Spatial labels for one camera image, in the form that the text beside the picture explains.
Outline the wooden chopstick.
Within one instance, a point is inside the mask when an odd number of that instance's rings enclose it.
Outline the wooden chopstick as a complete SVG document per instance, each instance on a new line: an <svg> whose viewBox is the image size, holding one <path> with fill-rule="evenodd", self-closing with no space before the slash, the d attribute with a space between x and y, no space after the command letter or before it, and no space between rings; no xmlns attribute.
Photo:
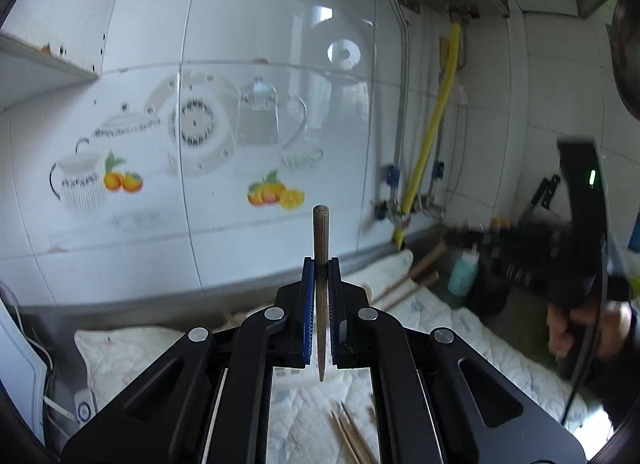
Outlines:
<svg viewBox="0 0 640 464"><path fill-rule="evenodd" d="M434 271L430 273L428 276L425 276L422 280L413 284L413 287L407 289L403 293L398 294L393 297L392 300L384 307L385 310L390 310L395 306L399 305L404 300L416 294L420 291L421 288L429 288L431 285L435 284L439 280L439 272Z"/></svg>
<svg viewBox="0 0 640 464"><path fill-rule="evenodd" d="M341 402L341 409L343 412L341 420L345 424L350 438L352 438L352 442L360 456L361 463L378 464L378 457L370 448L366 438L364 438L361 430L357 426L355 418L352 416L352 413L350 413L344 402Z"/></svg>
<svg viewBox="0 0 640 464"><path fill-rule="evenodd" d="M429 253L427 253L424 257L422 257L416 265L414 265L407 274L401 276L399 280L394 282L393 284L388 285L382 294L379 294L378 297L373 299L373 303L386 298L388 295L392 294L398 287L401 287L402 284L405 284L408 280L412 280L415 277L419 276L426 269L434 265L436 261L439 261L440 258L446 253L447 244L445 241L440 241Z"/></svg>
<svg viewBox="0 0 640 464"><path fill-rule="evenodd" d="M341 418L333 411L330 412L331 418L334 421L334 424L337 427L338 432L340 433L346 448L352 458L352 462L356 464L361 464L360 456L356 450L354 443L352 442L352 438L350 438L348 430L346 429L345 424L341 420Z"/></svg>
<svg viewBox="0 0 640 464"><path fill-rule="evenodd" d="M314 206L314 296L317 314L317 354L319 380L326 376L326 332L329 323L328 277L326 265L329 261L329 217L326 205Z"/></svg>

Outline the teal soap bottle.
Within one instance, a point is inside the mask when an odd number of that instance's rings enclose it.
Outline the teal soap bottle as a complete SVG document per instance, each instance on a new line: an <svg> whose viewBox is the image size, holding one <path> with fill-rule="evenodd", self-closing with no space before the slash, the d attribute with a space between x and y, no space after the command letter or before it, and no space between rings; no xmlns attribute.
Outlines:
<svg viewBox="0 0 640 464"><path fill-rule="evenodd" d="M447 289L451 295L465 297L473 285L477 275L480 254L476 250L465 250L451 271Z"/></svg>

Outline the white quilted mat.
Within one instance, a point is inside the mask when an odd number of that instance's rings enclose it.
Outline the white quilted mat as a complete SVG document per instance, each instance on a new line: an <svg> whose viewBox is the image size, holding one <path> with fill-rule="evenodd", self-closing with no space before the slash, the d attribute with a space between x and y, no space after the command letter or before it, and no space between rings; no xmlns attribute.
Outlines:
<svg viewBox="0 0 640 464"><path fill-rule="evenodd" d="M347 340L319 383L303 362L302 277L235 328L191 329L67 444L67 463L347 463L344 402L379 463L582 463L567 384L427 289L383 311L343 279Z"/></svg>

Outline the steel water valve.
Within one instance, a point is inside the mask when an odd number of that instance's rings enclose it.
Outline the steel water valve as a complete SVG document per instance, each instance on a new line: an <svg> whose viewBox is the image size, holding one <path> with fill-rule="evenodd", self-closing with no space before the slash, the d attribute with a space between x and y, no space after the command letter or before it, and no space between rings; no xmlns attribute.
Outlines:
<svg viewBox="0 0 640 464"><path fill-rule="evenodd" d="M400 168L386 165L383 171L383 181L390 189L390 197L379 199L373 203L373 218L376 221L390 221L395 227L405 230L409 228L413 215L424 215L434 220L442 221L446 216L446 207L436 203L435 184L442 179L444 164L436 161L432 170L430 189L427 193L418 193L408 211L402 210L400 201Z"/></svg>

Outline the black handled knife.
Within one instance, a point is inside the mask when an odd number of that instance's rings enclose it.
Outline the black handled knife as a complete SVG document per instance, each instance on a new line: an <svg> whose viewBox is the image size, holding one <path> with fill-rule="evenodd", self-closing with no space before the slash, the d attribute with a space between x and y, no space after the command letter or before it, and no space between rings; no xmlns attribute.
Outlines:
<svg viewBox="0 0 640 464"><path fill-rule="evenodd" d="M559 175L542 179L534 196L529 199L529 202L521 213L521 219L532 220L537 208L548 210L560 182L561 177Z"/></svg>

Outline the wall shelf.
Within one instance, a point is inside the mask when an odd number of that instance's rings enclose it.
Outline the wall shelf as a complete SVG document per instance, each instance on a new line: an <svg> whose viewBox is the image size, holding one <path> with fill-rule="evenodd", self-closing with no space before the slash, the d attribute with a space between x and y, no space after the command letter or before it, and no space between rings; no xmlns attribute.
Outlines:
<svg viewBox="0 0 640 464"><path fill-rule="evenodd" d="M94 72L1 34L1 110L51 91L96 80Z"/></svg>

